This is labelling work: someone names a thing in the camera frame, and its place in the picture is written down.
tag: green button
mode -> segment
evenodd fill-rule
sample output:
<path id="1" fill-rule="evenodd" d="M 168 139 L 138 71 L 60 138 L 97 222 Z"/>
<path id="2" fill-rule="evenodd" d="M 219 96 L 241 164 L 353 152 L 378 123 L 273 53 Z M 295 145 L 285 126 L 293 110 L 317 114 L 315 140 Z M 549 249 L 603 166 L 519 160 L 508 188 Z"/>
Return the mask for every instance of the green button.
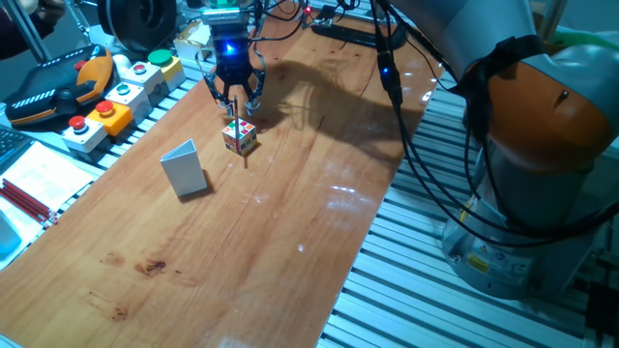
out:
<path id="1" fill-rule="evenodd" d="M 167 49 L 158 49 L 148 55 L 148 61 L 158 67 L 166 67 L 172 64 L 172 53 Z"/>
<path id="2" fill-rule="evenodd" d="M 118 91 L 118 94 L 121 96 L 127 95 L 130 92 L 129 86 L 126 84 L 121 84 L 118 86 L 118 88 L 116 88 L 116 91 Z"/>

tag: sticker label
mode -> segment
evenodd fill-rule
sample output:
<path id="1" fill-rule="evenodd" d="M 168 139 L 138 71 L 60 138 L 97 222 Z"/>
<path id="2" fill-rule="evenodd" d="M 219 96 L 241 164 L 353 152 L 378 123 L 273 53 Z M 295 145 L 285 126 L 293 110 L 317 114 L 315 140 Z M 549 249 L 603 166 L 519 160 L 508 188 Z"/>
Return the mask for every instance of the sticker label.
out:
<path id="1" fill-rule="evenodd" d="M 527 277 L 533 262 L 530 258 L 511 255 L 508 251 L 476 239 L 466 263 L 492 279 L 520 285 Z"/>
<path id="2" fill-rule="evenodd" d="M 475 256 L 475 254 L 472 253 L 468 255 L 466 263 L 468 263 L 469 265 L 471 265 L 472 268 L 483 274 L 487 274 L 487 270 L 490 266 L 486 261 L 482 260 L 481 258 Z"/>

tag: black cable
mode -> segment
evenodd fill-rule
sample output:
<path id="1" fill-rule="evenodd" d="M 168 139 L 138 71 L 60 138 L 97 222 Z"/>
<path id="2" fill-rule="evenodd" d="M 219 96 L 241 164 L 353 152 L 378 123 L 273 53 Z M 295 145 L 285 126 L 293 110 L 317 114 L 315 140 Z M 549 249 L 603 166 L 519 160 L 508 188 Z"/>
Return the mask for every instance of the black cable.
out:
<path id="1" fill-rule="evenodd" d="M 296 10 L 296 5 L 294 0 L 292 0 L 292 10 L 290 12 L 284 11 L 283 8 L 281 7 L 281 4 L 283 4 L 284 2 L 286 2 L 287 0 L 280 0 L 278 1 L 275 5 L 270 6 L 267 11 L 270 11 L 272 9 L 274 9 L 275 7 L 277 7 L 278 9 L 280 9 L 280 11 L 284 14 L 284 15 L 292 15 L 294 14 L 295 10 Z"/>
<path id="2" fill-rule="evenodd" d="M 373 3 L 372 5 L 372 14 L 374 15 L 374 26 L 376 28 L 376 38 L 377 38 L 377 50 L 378 50 L 378 63 L 379 63 L 379 70 L 383 70 L 383 68 L 388 68 L 386 71 L 393 71 L 394 73 L 398 73 L 397 69 L 395 67 L 395 63 L 394 63 L 394 58 L 393 55 L 390 57 L 391 62 L 386 63 L 384 59 L 381 59 L 381 50 L 379 48 L 379 44 L 382 44 L 382 46 L 387 45 L 391 45 L 391 42 L 386 42 L 384 43 L 384 36 L 382 36 L 382 33 L 379 32 L 378 30 L 378 23 L 377 23 L 377 18 L 376 18 L 376 11 L 375 8 L 373 7 Z M 412 141 L 410 141 L 410 136 L 408 135 L 408 132 L 405 130 L 405 126 L 403 124 L 403 120 L 401 120 L 401 114 L 399 111 L 399 104 L 401 103 L 401 97 L 398 97 L 398 95 L 396 93 L 394 93 L 395 91 L 399 91 L 399 94 L 401 95 L 401 86 L 399 86 L 399 79 L 398 78 L 381 78 L 381 82 L 383 82 L 383 87 L 385 88 L 385 90 L 388 92 L 390 99 L 392 100 L 392 104 L 394 105 L 394 110 L 396 111 L 396 113 L 398 113 L 398 117 L 400 118 L 398 121 L 400 122 L 400 130 L 402 131 L 402 134 L 405 134 L 406 137 L 405 139 L 402 139 L 403 141 L 403 145 L 404 145 L 404 150 L 405 152 L 407 152 L 406 149 L 406 142 L 404 140 L 407 140 L 408 142 L 408 146 L 410 146 L 411 150 L 413 151 L 413 154 L 415 155 L 415 158 L 417 160 L 417 163 L 420 164 L 420 166 L 422 167 L 422 169 L 424 169 L 424 171 L 426 172 L 426 174 L 428 175 L 428 177 L 432 180 L 432 182 L 441 190 L 441 192 L 443 192 L 443 194 L 445 194 L 446 196 L 448 196 L 448 198 L 450 198 L 450 200 L 452 200 L 454 203 L 456 203 L 457 205 L 459 205 L 459 207 L 465 211 L 466 213 L 468 213 L 471 217 L 478 219 L 479 221 L 492 226 L 494 228 L 503 230 L 505 232 L 509 232 L 512 234 L 516 234 L 516 235 L 520 235 L 522 237 L 526 237 L 526 238 L 530 238 L 530 239 L 541 239 L 544 238 L 545 236 L 543 236 L 544 233 L 546 234 L 551 234 L 551 236 L 548 236 L 548 239 L 545 241 L 540 241 L 540 242 L 536 242 L 536 243 L 530 243 L 530 244 L 518 244 L 518 245 L 512 245 L 512 247 L 536 247 L 536 246 L 542 246 L 542 245 L 546 245 L 546 244 L 551 244 L 551 243 L 556 243 L 562 240 L 565 240 L 567 238 L 571 238 L 577 235 L 582 235 L 582 234 L 587 234 L 587 233 L 591 233 L 593 228 L 598 227 L 600 224 L 605 223 L 609 218 L 612 218 L 614 215 L 616 215 L 619 212 L 619 202 L 615 202 L 615 204 L 612 204 L 606 208 L 604 208 L 602 211 L 597 212 L 597 213 L 593 213 L 590 214 L 588 217 L 585 217 L 577 222 L 573 222 L 564 226 L 561 226 L 559 228 L 550 228 L 550 229 L 535 229 L 534 231 L 536 232 L 535 236 L 531 236 L 530 232 L 529 233 L 525 233 L 524 231 L 520 231 L 520 230 L 514 230 L 513 228 L 508 228 L 505 226 L 501 226 L 501 225 L 497 225 L 477 214 L 475 214 L 474 212 L 470 211 L 468 209 L 468 207 L 465 207 L 463 204 L 461 204 L 461 202 L 459 202 L 457 199 L 455 199 L 443 186 L 440 182 L 438 182 L 438 180 L 436 180 L 436 178 L 434 178 L 434 176 L 431 174 L 431 172 L 427 169 L 427 167 L 425 166 L 424 162 L 421 160 L 421 157 L 419 157 L 419 154 L 417 154 L 417 151 L 415 149 L 415 147 L 412 144 Z M 485 144 L 486 146 L 484 146 L 485 149 L 485 157 L 486 157 L 486 167 L 490 167 L 489 165 L 489 155 L 487 153 L 487 144 Z M 412 160 L 409 161 L 409 165 L 411 165 L 411 169 L 413 170 L 414 173 L 416 173 L 417 179 L 420 181 L 420 183 L 422 184 L 422 186 L 424 186 L 425 190 L 427 191 L 428 195 L 430 195 L 430 197 L 432 197 L 432 199 L 435 201 L 435 203 L 439 206 L 441 206 L 441 208 L 445 208 L 444 206 L 442 206 L 442 203 L 436 198 L 436 196 L 429 190 L 429 188 L 427 188 L 426 183 L 424 182 L 424 180 L 421 178 L 421 176 L 419 175 L 419 173 L 417 173 L 416 168 L 414 168 L 414 165 L 412 164 Z M 455 218 L 451 213 L 449 213 L 446 209 L 443 209 L 448 216 L 450 216 L 450 218 Z M 475 233 L 474 231 L 472 231 L 470 228 L 468 228 L 468 226 L 465 227 L 465 225 L 463 223 L 461 223 L 461 221 L 459 221 L 459 219 L 457 219 L 457 222 L 463 227 L 465 228 L 468 232 L 471 232 L 471 234 L 475 235 L 476 237 L 480 238 L 481 236 L 477 233 Z"/>
<path id="3" fill-rule="evenodd" d="M 394 47 L 391 45 L 391 17 L 387 13 L 385 13 L 385 16 L 387 17 L 387 42 L 389 47 L 389 54 L 391 54 L 392 58 L 395 58 L 396 56 L 394 55 Z"/>
<path id="4" fill-rule="evenodd" d="M 341 9 L 341 15 L 339 16 L 338 20 L 334 21 L 333 23 L 336 24 L 337 22 L 341 21 L 342 18 L 344 18 L 344 16 L 346 15 L 346 10 L 345 9 Z"/>
<path id="5" fill-rule="evenodd" d="M 408 24 L 402 17 L 396 12 L 393 6 L 387 5 L 387 9 L 385 10 L 385 14 L 392 14 L 396 19 L 396 23 L 398 25 L 403 25 L 408 34 L 412 36 L 423 48 L 427 50 L 427 52 L 434 58 L 437 62 L 440 62 L 443 65 L 443 68 L 447 73 L 449 73 L 454 80 L 457 81 L 456 74 L 452 70 L 452 67 L 445 61 L 445 58 L 441 54 L 441 52 L 436 49 L 434 44 L 432 44 L 419 30 L 413 28 Z"/>
<path id="6" fill-rule="evenodd" d="M 299 28 L 301 28 L 301 23 L 302 22 L 303 22 L 302 20 L 299 20 L 299 24 L 297 24 L 296 28 L 294 28 L 294 30 L 290 34 L 288 34 L 288 35 L 286 35 L 284 37 L 281 37 L 281 38 L 254 38 L 254 39 L 251 39 L 251 40 L 253 42 L 282 41 L 282 40 L 286 40 L 286 39 L 290 38 L 291 36 L 293 36 L 297 31 L 299 31 Z"/>
<path id="7" fill-rule="evenodd" d="M 431 191 L 431 189 L 427 186 L 427 183 L 425 180 L 423 180 L 422 176 L 419 174 L 419 172 L 417 171 L 417 168 L 415 167 L 415 164 L 413 163 L 410 154 L 408 152 L 408 148 L 410 147 L 413 156 L 415 156 L 415 160 L 417 161 L 417 163 L 420 163 L 420 156 L 417 153 L 417 149 L 415 148 L 415 146 L 412 144 L 412 141 L 410 140 L 410 135 L 408 134 L 408 131 L 406 130 L 406 125 L 404 125 L 404 121 L 401 117 L 401 111 L 399 109 L 399 106 L 392 103 L 392 106 L 394 108 L 394 111 L 396 112 L 396 116 L 398 117 L 398 123 L 399 123 L 399 128 L 400 128 L 400 137 L 402 140 L 402 146 L 404 148 L 404 154 L 406 157 L 406 160 L 408 161 L 408 165 L 410 166 L 411 170 L 413 171 L 413 174 L 415 174 L 415 177 L 417 178 L 417 180 L 419 181 L 419 183 L 422 185 L 422 187 L 424 188 L 424 190 L 426 191 L 426 193 L 429 195 L 429 197 L 432 199 L 432 201 L 434 201 L 434 203 L 436 203 L 436 205 L 443 211 L 443 213 L 445 213 L 447 215 L 448 218 L 452 219 L 454 222 L 456 222 L 462 229 L 464 229 L 466 232 L 470 233 L 471 235 L 473 235 L 476 238 L 479 238 L 480 240 L 491 244 L 491 245 L 495 245 L 498 247 L 541 247 L 541 246 L 546 246 L 549 244 L 554 244 L 566 239 L 569 239 L 571 237 L 573 237 L 573 235 L 570 234 L 566 234 L 564 236 L 560 236 L 557 237 L 555 239 L 550 239 L 550 240 L 544 240 L 544 241 L 539 241 L 539 242 L 532 242 L 532 243 L 504 243 L 504 242 L 498 242 L 498 241 L 494 241 L 489 237 L 486 237 L 480 233 L 475 232 L 472 228 L 470 228 L 468 225 L 466 225 L 464 222 L 460 221 L 460 219 L 456 216 L 454 216 L 454 214 L 452 212 L 449 211 L 449 209 L 447 207 L 445 207 L 445 205 L 443 205 L 443 203 L 438 199 L 438 197 L 436 197 L 434 195 L 434 193 Z"/>
<path id="8" fill-rule="evenodd" d="M 271 14 L 269 12 L 265 12 L 264 14 L 269 16 L 269 17 L 271 17 L 271 18 L 275 18 L 275 19 L 278 19 L 278 20 L 281 20 L 281 21 L 292 21 L 299 14 L 299 10 L 301 10 L 301 4 L 298 4 L 297 6 L 295 6 L 294 14 L 290 18 L 283 18 L 283 17 L 280 17 L 280 16 L 278 16 L 276 14 Z"/>
<path id="9" fill-rule="evenodd" d="M 444 86 L 444 85 L 440 82 L 440 79 L 438 79 L 438 77 L 437 77 L 437 76 L 436 76 L 436 74 L 434 73 L 434 70 L 433 70 L 433 69 L 432 69 L 432 67 L 431 67 L 431 63 L 430 63 L 430 61 L 428 60 L 428 58 L 426 57 L 426 55 L 424 54 L 424 52 L 423 52 L 421 49 L 419 49 L 417 46 L 415 46 L 413 43 L 411 43 L 410 41 L 408 41 L 408 38 L 406 38 L 406 41 L 407 41 L 407 42 L 408 42 L 411 46 L 413 46 L 413 48 L 415 48 L 415 49 L 416 49 L 416 50 L 417 50 L 417 51 L 418 51 L 418 52 L 419 52 L 419 53 L 420 53 L 420 54 L 421 54 L 421 55 L 422 55 L 422 56 L 426 59 L 426 62 L 427 62 L 427 64 L 428 64 L 428 66 L 429 66 L 429 68 L 430 68 L 430 71 L 432 72 L 432 75 L 434 76 L 434 78 L 436 78 L 436 79 L 437 79 L 437 81 L 438 81 L 438 83 L 441 85 L 441 87 L 443 87 L 445 90 L 447 90 L 447 91 L 449 92 L 449 90 L 448 90 L 448 89 L 447 89 L 447 88 L 446 88 L 446 87 L 445 87 L 445 86 Z M 470 141 L 470 140 L 466 140 L 466 144 L 464 145 L 464 147 L 465 147 L 465 149 L 464 149 L 464 150 L 465 150 L 465 159 L 464 159 L 464 160 L 465 160 L 465 163 L 468 163 L 468 149 L 469 149 L 469 141 Z M 468 181 L 469 186 L 471 187 L 471 191 L 472 191 L 473 195 L 475 195 L 478 199 L 481 199 L 481 197 L 480 197 L 479 193 L 477 192 L 477 190 L 475 189 L 475 187 L 474 187 L 473 183 L 471 182 L 471 177 L 470 177 L 470 172 L 469 172 L 468 167 L 465 167 L 465 168 L 464 168 L 464 170 L 465 170 L 466 179 L 467 179 L 467 181 Z M 494 195 L 495 195 L 495 198 L 496 198 L 496 201 L 497 201 L 497 205 L 498 205 L 499 207 L 503 207 L 503 208 L 505 209 L 505 204 L 503 203 L 504 201 L 503 201 L 503 199 L 501 198 L 500 193 L 498 193 L 498 189 L 497 189 L 496 183 L 495 183 L 495 181 L 494 181 L 494 176 L 492 175 L 492 169 L 491 169 L 491 166 L 489 165 L 489 159 L 488 159 L 488 160 L 487 160 L 487 162 L 486 162 L 486 171 L 487 171 L 488 180 L 490 181 L 490 185 L 492 186 L 492 189 L 494 190 Z M 589 214 L 589 215 L 588 215 L 588 216 L 586 216 L 586 217 L 582 217 L 581 219 L 579 219 L 579 220 L 577 220 L 577 221 L 574 221 L 574 222 L 571 222 L 571 223 L 569 223 L 569 224 L 563 225 L 563 226 L 561 226 L 560 228 L 561 228 L 561 229 L 576 229 L 576 228 L 578 228 L 580 225 L 586 225 L 588 222 L 589 222 L 589 223 L 591 223 L 591 224 L 593 224 L 593 225 L 599 225 L 599 224 L 602 224 L 602 223 L 604 223 L 604 222 L 603 222 L 603 221 L 602 221 L 602 222 L 600 222 L 600 220 L 599 220 L 599 219 L 593 220 L 593 218 L 595 217 L 595 215 L 600 214 L 600 213 L 602 213 L 602 211 L 598 211 L 598 212 L 591 213 L 591 214 Z M 530 228 L 530 227 L 527 227 L 527 226 L 526 226 L 526 224 L 522 223 L 522 222 L 521 222 L 521 221 L 519 221 L 517 218 L 512 217 L 512 216 L 509 216 L 509 214 L 507 215 L 507 219 L 508 219 L 510 222 L 512 222 L 514 225 L 516 225 L 516 226 L 524 227 L 524 228 L 526 228 L 526 229 L 532 229 L 532 228 Z M 495 228 L 499 228 L 499 229 L 501 229 L 501 230 L 504 230 L 505 232 L 509 232 L 509 233 L 516 233 L 516 230 L 515 230 L 515 229 L 513 229 L 513 228 L 509 228 L 509 227 L 508 227 L 508 229 L 504 229 L 505 227 L 502 227 L 502 228 L 501 228 L 501 227 L 498 227 L 498 226 L 496 226 L 496 225 L 494 225 L 494 224 L 491 224 L 490 226 L 491 226 L 491 227 L 495 227 Z M 534 231 L 536 231 L 536 232 L 535 232 L 536 234 L 537 234 L 537 233 L 539 233 L 539 234 L 553 234 L 553 233 L 560 233 L 560 232 L 558 231 L 558 228 L 557 228 L 557 229 L 554 229 L 554 230 L 544 230 L 544 229 L 533 229 L 533 230 L 534 230 Z"/>
<path id="10" fill-rule="evenodd" d="M 429 59 L 427 58 L 427 56 L 424 54 L 424 52 L 417 47 L 416 45 L 414 45 L 413 43 L 411 43 L 408 38 L 406 38 L 406 41 L 408 42 L 408 44 L 410 44 L 413 48 L 415 48 L 419 54 L 422 55 L 422 57 L 424 57 L 424 59 L 426 60 L 427 63 L 427 67 L 429 68 L 430 72 L 432 73 L 432 76 L 434 76 L 434 78 L 436 79 L 436 82 L 438 82 L 438 84 L 443 87 L 444 90 L 446 90 L 447 92 L 449 92 L 449 88 L 445 87 L 445 85 L 443 85 L 443 82 L 441 82 L 441 79 L 438 78 L 438 76 L 436 75 L 436 72 L 434 72 L 434 68 L 432 67 L 432 63 L 430 63 Z"/>
<path id="11" fill-rule="evenodd" d="M 468 151 L 469 144 L 471 141 L 471 130 L 469 128 L 466 129 L 466 139 L 464 140 L 464 176 L 466 176 L 466 181 L 468 182 L 468 186 L 471 188 L 471 192 L 475 196 L 475 198 L 482 200 L 482 196 L 477 192 L 477 187 L 473 183 L 473 179 L 471 178 L 471 170 L 468 167 Z"/>
<path id="12" fill-rule="evenodd" d="M 356 10 L 360 5 L 361 0 L 352 0 L 350 4 L 346 3 L 345 0 L 338 0 L 338 6 L 340 6 L 344 11 Z"/>

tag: red pencil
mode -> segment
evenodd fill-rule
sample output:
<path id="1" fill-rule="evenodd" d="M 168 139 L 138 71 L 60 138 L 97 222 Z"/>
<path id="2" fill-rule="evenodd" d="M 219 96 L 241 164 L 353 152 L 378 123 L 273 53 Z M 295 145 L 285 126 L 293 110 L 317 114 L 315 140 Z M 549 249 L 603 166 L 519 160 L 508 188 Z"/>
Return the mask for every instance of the red pencil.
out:
<path id="1" fill-rule="evenodd" d="M 37 222 L 44 222 L 44 219 L 38 217 L 38 214 L 32 211 L 31 208 L 24 207 L 21 204 L 19 204 L 12 196 L 8 195 L 5 190 L 0 189 L 0 196 L 4 197 L 6 200 L 11 202 L 11 204 L 16 206 L 20 211 L 24 212 L 30 218 L 33 218 Z"/>
<path id="2" fill-rule="evenodd" d="M 5 195 L 11 197 L 12 200 L 17 202 L 21 208 L 26 208 L 32 213 L 36 214 L 39 219 L 47 220 L 49 218 L 49 212 L 46 212 L 43 209 L 35 206 L 30 200 L 28 200 L 27 197 L 17 194 L 14 191 L 8 190 L 6 188 L 0 188 L 0 190 L 2 190 Z"/>
<path id="3" fill-rule="evenodd" d="M 28 201 L 32 202 L 32 204 L 36 208 L 38 208 L 38 210 L 43 211 L 45 215 L 49 215 L 49 208 L 47 208 L 47 206 L 45 204 L 41 203 L 37 198 L 31 196 L 30 194 L 28 194 L 23 189 L 18 188 L 15 184 L 11 183 L 7 179 L 2 179 L 2 183 L 4 184 L 5 189 L 13 191 L 16 194 L 18 194 L 19 196 L 24 197 Z"/>

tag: emergency stop button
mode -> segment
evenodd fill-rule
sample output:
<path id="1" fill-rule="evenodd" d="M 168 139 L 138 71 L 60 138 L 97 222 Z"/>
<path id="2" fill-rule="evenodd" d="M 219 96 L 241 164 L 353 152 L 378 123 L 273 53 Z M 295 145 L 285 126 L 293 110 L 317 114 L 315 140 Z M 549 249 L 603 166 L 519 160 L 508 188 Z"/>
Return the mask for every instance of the emergency stop button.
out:
<path id="1" fill-rule="evenodd" d="M 88 131 L 84 116 L 73 116 L 71 120 L 69 120 L 69 126 L 71 126 L 77 134 Z"/>
<path id="2" fill-rule="evenodd" d="M 110 116 L 114 111 L 114 104 L 111 101 L 102 101 L 95 107 L 102 116 Z"/>

